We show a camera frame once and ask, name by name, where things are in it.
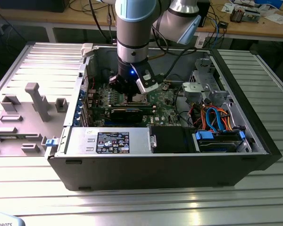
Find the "blue latch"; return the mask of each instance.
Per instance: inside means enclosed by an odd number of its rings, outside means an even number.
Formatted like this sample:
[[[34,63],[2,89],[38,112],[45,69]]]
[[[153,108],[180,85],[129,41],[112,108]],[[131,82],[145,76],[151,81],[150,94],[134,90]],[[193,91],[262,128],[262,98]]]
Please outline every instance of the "blue latch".
[[[58,145],[59,141],[59,138],[47,139],[45,145],[47,147],[54,147]]]
[[[198,131],[196,134],[196,139],[200,140],[200,139],[214,139],[213,133],[210,131]]]
[[[80,90],[80,96],[84,97],[86,95],[86,92],[84,90]]]
[[[245,134],[244,134],[244,132],[243,132],[243,131],[240,131],[240,132],[239,132],[239,135],[240,135],[240,137],[241,137],[241,139],[242,139],[242,140],[244,140],[244,139],[245,139]]]

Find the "power supply label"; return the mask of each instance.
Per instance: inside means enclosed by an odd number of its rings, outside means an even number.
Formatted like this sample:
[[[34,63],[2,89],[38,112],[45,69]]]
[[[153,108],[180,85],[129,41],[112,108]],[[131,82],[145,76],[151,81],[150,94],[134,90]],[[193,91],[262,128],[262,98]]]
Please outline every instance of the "power supply label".
[[[99,132],[96,152],[98,154],[130,153],[129,132]]]

